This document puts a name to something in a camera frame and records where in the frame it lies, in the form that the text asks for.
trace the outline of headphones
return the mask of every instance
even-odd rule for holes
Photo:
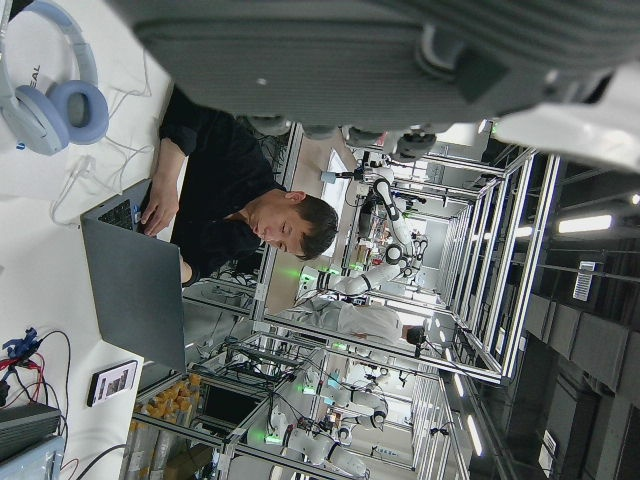
[[[93,52],[73,18],[49,0],[35,0],[24,10],[52,21],[68,38],[78,64],[80,80],[53,86],[47,95],[29,86],[11,86],[5,61],[4,34],[11,1],[5,4],[0,25],[0,111],[18,141],[30,150],[53,155],[69,143],[89,145],[104,137],[109,127],[107,101],[98,90]]]

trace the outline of laptop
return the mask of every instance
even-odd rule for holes
[[[176,245],[144,235],[149,179],[80,216],[104,341],[184,372],[184,311]]]

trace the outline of green light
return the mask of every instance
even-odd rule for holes
[[[270,445],[282,445],[282,439],[276,435],[267,435],[264,437],[264,443]]]

